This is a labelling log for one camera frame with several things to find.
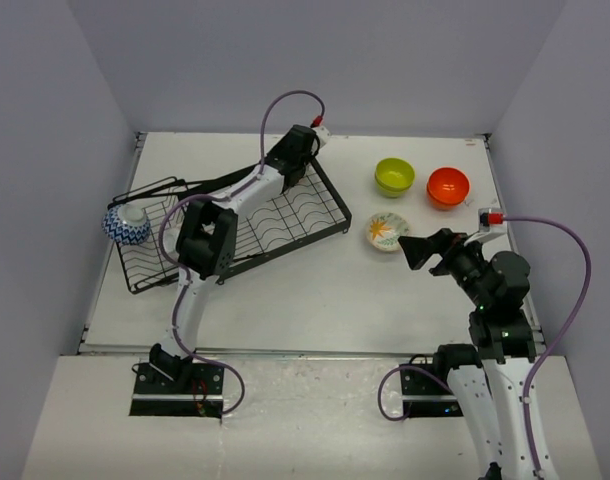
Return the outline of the green bowl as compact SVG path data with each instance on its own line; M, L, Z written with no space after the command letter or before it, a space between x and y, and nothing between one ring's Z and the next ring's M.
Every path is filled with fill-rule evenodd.
M405 195L412 187L414 180L414 175L406 175L393 170L375 174L376 189L387 198L399 198Z
M380 160L375 167L376 182L391 191L409 189L416 178L416 172L407 161L390 157Z

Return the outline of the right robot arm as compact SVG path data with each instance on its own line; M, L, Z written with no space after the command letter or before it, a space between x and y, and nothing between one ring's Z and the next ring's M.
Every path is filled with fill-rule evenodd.
M439 391L455 396L482 478L558 478L531 373L538 355L523 310L528 262L512 251L485 259L481 240L449 229L402 236L398 243L413 270L439 256L431 275L451 276L474 305L470 343L439 346L427 375Z

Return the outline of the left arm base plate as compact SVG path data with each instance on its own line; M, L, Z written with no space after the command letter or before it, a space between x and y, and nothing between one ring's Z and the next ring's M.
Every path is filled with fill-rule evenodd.
M215 418L235 411L245 397L241 384L239 398L225 406L227 368L218 362L183 361L180 370L168 376L148 362L132 366L135 381L129 415L132 417Z

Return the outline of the orange bowl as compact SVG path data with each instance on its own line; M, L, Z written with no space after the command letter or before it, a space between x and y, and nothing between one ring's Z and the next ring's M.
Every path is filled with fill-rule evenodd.
M468 189L426 190L429 204L440 211L450 211L461 205L469 194Z
M468 189L470 192L470 182L461 170L454 167L441 167L429 176L426 184L427 189L434 191Z

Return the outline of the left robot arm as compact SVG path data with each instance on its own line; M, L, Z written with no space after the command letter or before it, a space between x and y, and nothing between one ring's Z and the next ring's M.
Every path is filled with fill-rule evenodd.
M168 258L179 270L171 326L149 353L149 364L168 391L180 393L192 383L190 364L198 327L211 290L234 259L239 219L295 186L330 138L330 131L322 125L295 125L242 180L216 197L190 195L164 217L160 244L173 214L185 210L176 238L177 256Z

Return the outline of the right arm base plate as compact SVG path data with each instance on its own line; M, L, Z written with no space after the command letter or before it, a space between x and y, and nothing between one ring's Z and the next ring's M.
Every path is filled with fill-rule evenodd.
M404 419L462 417L489 399L482 363L470 346L442 346L399 367Z

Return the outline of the leaf pattern ceramic bowl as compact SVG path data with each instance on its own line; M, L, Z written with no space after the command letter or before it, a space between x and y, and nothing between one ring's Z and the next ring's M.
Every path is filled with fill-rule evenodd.
M379 212L372 215L365 227L368 244L383 253L400 252L399 238L410 234L410 223L393 212Z

